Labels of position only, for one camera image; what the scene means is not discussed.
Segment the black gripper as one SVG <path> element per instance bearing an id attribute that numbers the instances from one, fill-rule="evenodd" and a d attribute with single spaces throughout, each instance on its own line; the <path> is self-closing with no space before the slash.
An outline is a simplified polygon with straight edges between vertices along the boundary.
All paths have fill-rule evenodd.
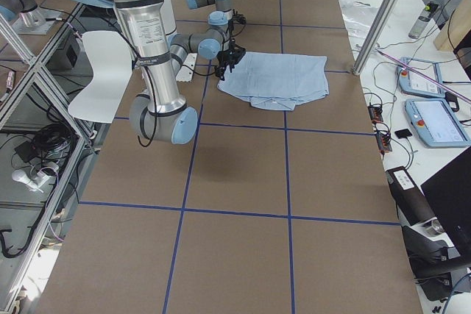
<path id="1" fill-rule="evenodd" d="M 221 81 L 224 81 L 226 69 L 228 68 L 230 73 L 232 73 L 235 66 L 241 61 L 245 54 L 246 49 L 237 44 L 230 46 L 229 49 L 220 51 L 216 56 L 218 60 L 217 77 Z"/>

